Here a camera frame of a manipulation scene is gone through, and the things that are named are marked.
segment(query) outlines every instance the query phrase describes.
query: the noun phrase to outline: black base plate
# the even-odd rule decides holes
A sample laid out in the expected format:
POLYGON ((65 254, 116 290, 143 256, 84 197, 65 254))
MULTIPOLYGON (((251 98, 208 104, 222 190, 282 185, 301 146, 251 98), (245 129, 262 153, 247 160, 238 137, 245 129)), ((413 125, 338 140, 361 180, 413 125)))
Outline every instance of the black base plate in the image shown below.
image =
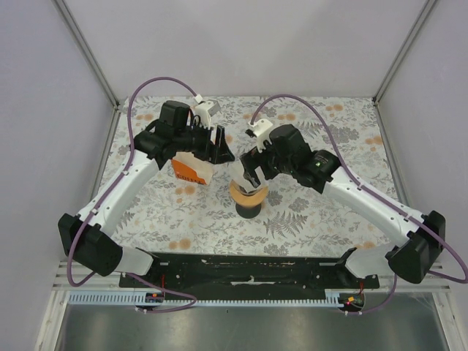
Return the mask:
MULTIPOLYGON (((356 279, 343 265, 336 265, 339 258, 152 254, 158 258, 145 280, 156 286, 164 280, 167 289, 193 294, 199 300, 322 299, 324 289, 359 289, 360 282, 365 289, 380 287, 377 277, 356 279), (231 284, 252 277, 254 282, 274 284, 231 284)), ((119 286, 147 288, 128 276, 121 276, 119 286)), ((167 295, 166 299, 180 298, 167 295)))

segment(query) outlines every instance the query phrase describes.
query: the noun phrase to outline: black mount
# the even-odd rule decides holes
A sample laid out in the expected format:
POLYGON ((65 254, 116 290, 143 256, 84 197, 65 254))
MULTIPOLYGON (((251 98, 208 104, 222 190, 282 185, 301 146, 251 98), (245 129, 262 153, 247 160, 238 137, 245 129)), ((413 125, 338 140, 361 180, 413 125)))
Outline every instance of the black mount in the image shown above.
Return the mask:
POLYGON ((192 115, 190 106, 166 101, 159 119, 152 121, 135 137, 135 148, 147 154, 149 159, 155 159, 159 169, 178 151, 192 152, 198 159, 213 165, 234 161, 235 157, 226 143, 224 127, 216 128, 214 143, 211 141, 212 132, 213 128, 200 126, 200 117, 192 115), (192 117, 187 125, 189 115, 192 117))
MULTIPOLYGON (((197 296, 199 300, 303 300, 323 299, 325 289, 380 287, 376 276, 354 277, 343 260, 318 257, 268 257, 153 252, 147 282, 197 296), (239 282, 274 284, 236 284, 239 282)), ((121 276, 119 287, 145 288, 130 276, 121 276)), ((166 299, 179 299, 166 295, 166 299)))
MULTIPOLYGON (((68 256, 73 239, 83 221, 78 216, 64 214, 58 221, 61 243, 68 256)), ((98 273, 108 276, 117 268, 122 258, 122 246, 100 230, 98 224, 86 225, 76 246, 73 260, 98 273)))
POLYGON ((331 175, 341 163, 335 155, 326 150, 311 151, 301 132, 292 124, 285 124, 270 132, 271 143, 265 142, 260 153, 255 147, 241 156, 244 178, 254 187, 260 185, 255 169, 261 167, 266 180, 278 174, 291 175, 300 185, 315 189, 320 194, 331 175))
MULTIPOLYGON (((423 216, 423 224, 445 240, 445 217, 436 211, 423 216)), ((409 240, 402 247, 395 247, 385 255, 388 265, 400 278, 419 284, 431 269, 443 250, 442 245, 424 229, 407 234, 409 240)))

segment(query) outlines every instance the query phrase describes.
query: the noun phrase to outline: table surface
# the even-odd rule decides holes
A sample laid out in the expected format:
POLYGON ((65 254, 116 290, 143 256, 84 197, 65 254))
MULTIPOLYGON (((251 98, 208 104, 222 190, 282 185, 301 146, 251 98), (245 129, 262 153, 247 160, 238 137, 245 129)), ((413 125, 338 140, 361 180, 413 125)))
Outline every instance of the table surface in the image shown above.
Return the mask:
MULTIPOLYGON (((188 97, 139 97, 132 109, 134 133, 159 117, 162 103, 188 97)), ((240 156, 254 146, 246 134, 247 121, 265 97, 216 97, 223 116, 213 120, 226 128, 227 142, 240 156)), ((370 99, 305 98, 330 125, 348 165, 373 186, 396 198, 370 99)), ((317 118, 299 102, 278 99, 262 110, 275 125, 293 124, 312 149, 331 148, 317 118)), ((126 114, 122 114, 102 185, 128 152, 126 114)), ((374 225, 348 207, 280 175, 270 182, 263 209, 254 219, 235 212, 228 191, 227 165, 214 167, 211 183, 199 185, 177 179, 170 162, 137 194, 121 217, 114 240, 154 252, 206 254, 269 254, 276 256, 339 257, 350 247, 370 248, 387 243, 374 225)))

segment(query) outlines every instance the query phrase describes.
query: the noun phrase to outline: gray wall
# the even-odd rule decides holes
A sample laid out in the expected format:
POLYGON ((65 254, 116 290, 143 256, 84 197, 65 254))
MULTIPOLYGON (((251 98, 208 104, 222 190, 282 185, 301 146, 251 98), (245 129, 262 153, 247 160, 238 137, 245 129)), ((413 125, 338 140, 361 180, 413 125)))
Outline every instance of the gray wall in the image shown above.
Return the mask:
POLYGON ((3 1, 0 46, 0 350, 29 351, 111 108, 50 0, 3 1))
MULTIPOLYGON (((439 1, 384 96, 380 112, 412 204, 447 219, 468 261, 468 1, 439 1)), ((442 263, 462 276, 451 256, 442 263)), ((452 284, 468 325, 468 286, 452 284)))
POLYGON ((424 2, 67 0, 121 99, 157 75, 202 95, 371 97, 424 2))

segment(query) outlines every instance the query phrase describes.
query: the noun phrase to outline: purple cable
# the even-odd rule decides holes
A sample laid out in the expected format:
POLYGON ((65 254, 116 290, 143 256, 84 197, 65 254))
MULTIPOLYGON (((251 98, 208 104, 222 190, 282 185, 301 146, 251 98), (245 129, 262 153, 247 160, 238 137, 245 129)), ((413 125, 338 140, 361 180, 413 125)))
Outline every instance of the purple cable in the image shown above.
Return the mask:
MULTIPOLYGON (((152 284, 150 282, 147 282, 141 276, 137 276, 136 274, 133 274, 133 273, 127 273, 127 276, 131 276, 133 279, 138 280, 140 283, 143 283, 144 285, 152 287, 153 289, 158 289, 162 293, 177 295, 177 296, 181 296, 183 298, 189 298, 190 300, 192 300, 192 302, 188 303, 187 305, 177 306, 177 307, 174 307, 174 308, 171 308, 171 309, 157 309, 155 311, 146 311, 146 313, 168 313, 168 312, 182 311, 184 309, 188 309, 188 308, 192 307, 193 305, 195 305, 197 303, 197 298, 194 297, 193 295, 186 294, 184 292, 177 292, 177 291, 165 289, 163 287, 157 287, 156 285, 154 285, 154 284, 152 284)), ((137 308, 137 309, 140 312, 144 312, 143 309, 140 309, 140 308, 137 308)))
MULTIPOLYGON (((135 90, 135 92, 133 93, 133 95, 129 99, 129 108, 127 110, 127 127, 128 127, 128 130, 129 130, 129 136, 130 136, 130 155, 129 155, 129 159, 128 159, 127 163, 125 164, 125 167, 124 167, 123 171, 126 171, 126 170, 128 170, 130 168, 130 166, 132 165, 133 156, 135 154, 135 143, 133 141, 133 131, 132 131, 132 106, 133 106, 133 102, 135 101, 135 99, 136 99, 136 97, 137 97, 137 95, 138 95, 138 93, 140 92, 141 89, 143 89, 145 86, 147 86, 150 83, 157 82, 158 80, 170 80, 170 81, 176 82, 176 83, 180 84, 181 86, 185 87, 188 91, 190 91, 190 93, 194 97, 197 96, 197 93, 195 93, 195 91, 192 88, 190 88, 187 84, 185 84, 184 82, 182 82, 179 79, 172 78, 172 77, 152 78, 150 80, 147 80, 143 84, 141 84, 137 88, 137 90, 135 90)), ((104 192, 104 194, 102 194, 102 196, 98 199, 98 201, 96 201, 96 205, 94 205, 93 210, 98 210, 99 209, 101 204, 104 202, 104 200, 107 198, 107 196, 109 196, 109 194, 114 190, 114 188, 117 186, 117 184, 119 183, 119 181, 123 177, 124 177, 123 173, 120 173, 118 175, 118 177, 115 179, 115 181, 107 188, 107 190, 104 192)), ((80 240, 81 235, 83 234, 83 231, 84 231, 86 225, 89 223, 89 221, 91 221, 91 218, 93 217, 93 215, 94 214, 92 212, 89 212, 88 216, 83 221, 82 225, 80 226, 80 229, 78 229, 78 231, 77 231, 77 233, 75 235, 75 238, 73 239, 72 245, 70 247, 70 251, 68 253, 67 279, 68 279, 69 284, 72 287, 80 287, 81 285, 85 284, 95 274, 95 272, 91 272, 81 282, 78 282, 78 283, 73 280, 73 276, 72 276, 72 262, 73 262, 73 255, 75 254, 76 246, 78 244, 78 241, 80 240)))
MULTIPOLYGON (((456 278, 454 276, 449 276, 447 274, 444 274, 444 273, 440 273, 440 272, 435 272, 435 271, 429 271, 430 274, 432 275, 435 275, 435 276, 438 276, 440 278, 444 278, 444 279, 447 279, 447 280, 451 280, 452 282, 457 282, 457 283, 461 283, 461 284, 467 284, 468 283, 468 267, 466 265, 466 263, 461 259, 461 257, 458 255, 458 253, 452 248, 452 246, 450 246, 449 244, 447 244, 442 238, 440 238, 431 228, 427 227, 426 225, 424 225, 421 221, 418 221, 416 218, 414 218, 413 216, 408 216, 408 213, 403 211, 400 207, 397 207, 395 206, 394 204, 392 204, 390 201, 388 201, 387 199, 385 199, 384 197, 380 196, 379 194, 377 194, 375 191, 373 191, 372 189, 368 188, 367 186, 365 185, 362 185, 361 186, 361 183, 360 181, 352 174, 351 172, 351 169, 348 168, 348 166, 346 165, 346 162, 344 161, 343 159, 343 156, 341 155, 341 153, 339 152, 339 149, 338 149, 338 146, 335 142, 335 140, 333 139, 333 135, 331 134, 331 131, 330 131, 330 128, 328 127, 328 125, 325 123, 325 120, 323 119, 323 117, 318 113, 318 111, 314 108, 314 106, 312 106, 311 104, 309 104, 306 100, 304 99, 301 99, 300 97, 297 97, 296 95, 291 95, 291 94, 277 94, 277 95, 273 95, 269 98, 267 98, 264 102, 262 102, 260 104, 260 106, 256 109, 256 111, 254 112, 254 114, 252 115, 252 120, 250 121, 250 124, 253 124, 255 122, 255 119, 257 118, 257 115, 258 113, 265 107, 266 104, 268 104, 271 100, 274 100, 274 99, 278 99, 278 98, 282 98, 282 97, 286 97, 286 98, 289 98, 289 99, 294 99, 294 100, 297 100, 299 102, 302 102, 305 106, 307 106, 315 115, 316 117, 318 117, 318 119, 320 120, 320 123, 322 123, 329 139, 330 139, 330 142, 331 142, 331 145, 333 146, 333 149, 339 159, 339 161, 341 162, 341 166, 343 167, 344 171, 347 173, 347 175, 352 179, 352 181, 357 185, 357 186, 360 186, 361 189, 363 189, 364 191, 368 192, 371 196, 375 197, 376 199, 378 199, 380 202, 386 204, 388 207, 392 208, 394 211, 398 212, 399 214, 401 214, 403 217, 407 217, 408 220, 410 220, 412 223, 416 224, 417 226, 419 226, 420 228, 424 229, 427 233, 429 233, 429 235, 434 238, 442 247, 446 248, 447 251, 450 252, 450 254, 453 256, 453 258, 455 258, 456 262, 460 265, 461 269, 463 270, 464 272, 464 275, 465 275, 465 278, 464 279, 460 279, 460 278, 456 278)), ((376 306, 370 310, 368 310, 369 312, 371 311, 376 311, 378 309, 380 309, 382 306, 386 305, 390 300, 391 298, 393 297, 393 294, 395 293, 395 289, 396 289, 396 282, 397 282, 397 278, 396 278, 396 275, 395 275, 395 280, 394 280, 394 283, 393 283, 393 286, 392 286, 392 289, 390 290, 390 293, 389 293, 389 296, 387 297, 387 299, 385 299, 384 302, 382 302, 379 306, 376 306)))

